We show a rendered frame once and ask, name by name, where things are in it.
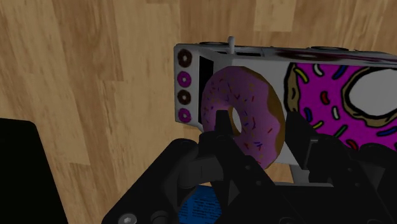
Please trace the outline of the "blue printed box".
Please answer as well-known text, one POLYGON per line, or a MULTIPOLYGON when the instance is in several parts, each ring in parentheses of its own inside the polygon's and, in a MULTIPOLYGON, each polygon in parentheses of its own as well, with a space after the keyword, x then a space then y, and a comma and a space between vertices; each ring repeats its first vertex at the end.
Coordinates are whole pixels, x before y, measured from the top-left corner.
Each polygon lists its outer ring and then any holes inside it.
POLYGON ((214 224, 220 215, 221 208, 212 187, 198 185, 179 211, 179 224, 214 224))

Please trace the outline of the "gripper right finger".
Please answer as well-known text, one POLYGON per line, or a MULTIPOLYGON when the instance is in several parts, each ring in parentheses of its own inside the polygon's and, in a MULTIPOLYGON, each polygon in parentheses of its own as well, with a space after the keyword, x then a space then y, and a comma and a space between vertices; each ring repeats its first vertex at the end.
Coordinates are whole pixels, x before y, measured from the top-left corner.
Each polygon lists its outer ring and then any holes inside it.
POLYGON ((286 118, 285 142, 309 183, 325 185, 309 203, 317 224, 397 224, 397 152, 377 143, 355 150, 320 134, 298 112, 286 118))

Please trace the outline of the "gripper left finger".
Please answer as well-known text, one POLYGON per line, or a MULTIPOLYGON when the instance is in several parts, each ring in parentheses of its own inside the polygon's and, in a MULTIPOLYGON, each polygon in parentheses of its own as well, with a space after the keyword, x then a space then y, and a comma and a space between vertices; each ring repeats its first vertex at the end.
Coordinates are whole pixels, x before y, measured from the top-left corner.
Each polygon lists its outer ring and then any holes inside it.
POLYGON ((217 111, 214 131, 199 141, 173 140, 101 224, 179 224, 179 211, 201 183, 210 182, 221 206, 216 224, 277 224, 266 216, 266 191, 279 198, 258 162, 243 154, 231 135, 226 111, 217 111))

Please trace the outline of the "white toy truck with doughnut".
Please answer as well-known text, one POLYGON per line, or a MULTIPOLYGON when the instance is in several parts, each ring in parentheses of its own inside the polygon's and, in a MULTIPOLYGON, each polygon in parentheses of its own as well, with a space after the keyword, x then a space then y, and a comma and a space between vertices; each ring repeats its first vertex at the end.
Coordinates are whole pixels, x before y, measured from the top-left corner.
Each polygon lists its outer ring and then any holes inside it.
POLYGON ((262 167, 305 172, 282 136, 290 111, 354 150, 378 143, 397 151, 397 55, 312 46, 227 42, 174 47, 175 120, 211 130, 227 110, 235 140, 262 167))

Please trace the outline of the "black flat rectangular object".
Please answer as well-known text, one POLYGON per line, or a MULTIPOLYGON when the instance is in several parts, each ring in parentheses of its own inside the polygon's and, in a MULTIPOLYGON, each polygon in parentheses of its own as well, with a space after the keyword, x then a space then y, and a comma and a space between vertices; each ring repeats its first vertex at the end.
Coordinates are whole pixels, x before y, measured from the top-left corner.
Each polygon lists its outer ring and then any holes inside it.
POLYGON ((0 118, 0 224, 68 224, 30 121, 0 118))

